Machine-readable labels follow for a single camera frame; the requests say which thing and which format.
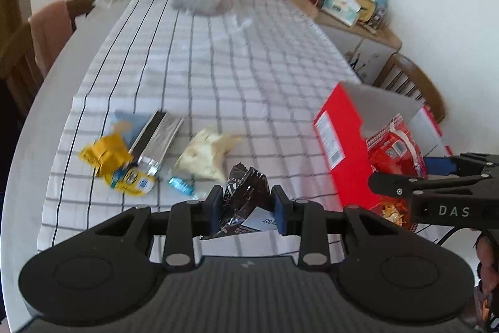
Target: red box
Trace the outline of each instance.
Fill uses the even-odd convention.
[[[400,113],[423,156],[450,154],[442,132],[422,101],[367,85],[339,83],[314,120],[341,205],[372,209],[379,196],[367,185],[373,168],[366,139]],[[328,210],[334,209],[331,202]]]

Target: white table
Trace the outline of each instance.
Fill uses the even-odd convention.
[[[8,177],[0,240],[3,298],[12,331],[30,319],[17,278],[22,266],[37,253],[36,237],[47,180],[72,97],[129,2],[122,0],[107,10],[95,9],[79,22],[78,30],[57,58],[24,123]]]

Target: cabinet door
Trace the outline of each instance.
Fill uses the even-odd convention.
[[[372,85],[393,53],[393,48],[364,39],[350,63],[356,61],[354,70],[364,84]]]
[[[362,38],[331,26],[320,25],[320,28],[330,38],[336,48],[338,48],[338,51],[343,54],[345,60],[350,61]]]

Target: ribbed black surface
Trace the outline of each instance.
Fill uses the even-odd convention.
[[[458,320],[398,326],[372,319],[346,302],[329,277],[304,272],[291,257],[207,257],[195,271],[172,274],[142,309],[95,327],[36,320],[29,333],[470,333]]]

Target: tablecloth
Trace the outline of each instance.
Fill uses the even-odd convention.
[[[169,210],[186,198],[165,174],[193,136],[215,123],[241,134],[225,172],[243,162],[280,184],[291,199],[341,207],[312,120],[339,81],[358,81],[318,25],[283,0],[231,0],[206,17],[171,7],[173,0],[131,0],[91,63],[73,98],[54,158],[43,206],[38,249],[45,250],[130,207]],[[162,179],[144,197],[111,190],[78,152],[105,134],[115,110],[185,117],[168,152]],[[213,182],[195,180],[197,191]],[[447,228],[421,225],[427,238]],[[343,258],[329,236],[331,259]],[[155,238],[152,261],[164,237]],[[277,231],[213,240],[195,239],[195,255],[296,257],[299,237]]]

